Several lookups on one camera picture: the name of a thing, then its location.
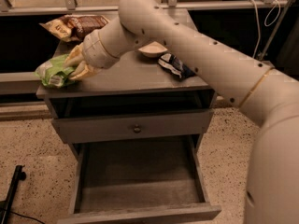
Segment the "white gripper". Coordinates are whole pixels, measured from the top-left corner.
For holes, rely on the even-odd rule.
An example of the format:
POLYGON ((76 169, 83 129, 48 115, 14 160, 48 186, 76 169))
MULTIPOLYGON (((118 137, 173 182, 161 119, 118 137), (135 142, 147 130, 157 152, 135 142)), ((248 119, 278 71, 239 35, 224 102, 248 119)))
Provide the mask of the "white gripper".
POLYGON ((100 31, 94 30, 87 35, 84 41, 76 45, 64 61, 64 68, 77 65, 70 74, 70 80, 82 80, 95 76, 100 69, 108 69, 119 58, 108 53, 101 41, 100 31))

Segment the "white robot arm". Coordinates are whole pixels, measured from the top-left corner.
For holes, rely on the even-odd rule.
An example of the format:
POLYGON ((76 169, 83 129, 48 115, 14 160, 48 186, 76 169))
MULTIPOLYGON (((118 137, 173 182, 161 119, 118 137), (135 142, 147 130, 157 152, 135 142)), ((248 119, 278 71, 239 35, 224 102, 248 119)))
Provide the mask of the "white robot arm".
POLYGON ((299 224, 299 82, 175 21, 155 0, 120 0, 118 16, 86 35, 65 63, 111 67, 156 41, 261 130, 249 161, 244 224, 299 224))

